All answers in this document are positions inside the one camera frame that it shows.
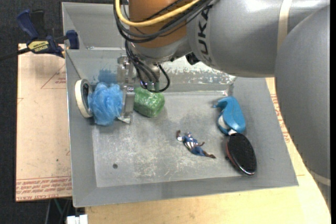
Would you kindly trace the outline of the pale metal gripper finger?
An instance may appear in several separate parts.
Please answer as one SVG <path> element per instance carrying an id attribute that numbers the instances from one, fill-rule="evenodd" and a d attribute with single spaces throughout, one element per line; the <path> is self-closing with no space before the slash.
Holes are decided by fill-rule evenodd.
<path id="1" fill-rule="evenodd" d="M 135 92 L 133 86 L 124 86 L 122 89 L 122 110 L 118 119 L 124 123 L 131 122 L 131 115 L 134 109 Z"/>
<path id="2" fill-rule="evenodd" d="M 127 56 L 121 56 L 117 59 L 117 82 L 123 86 L 130 85 L 130 61 Z"/>

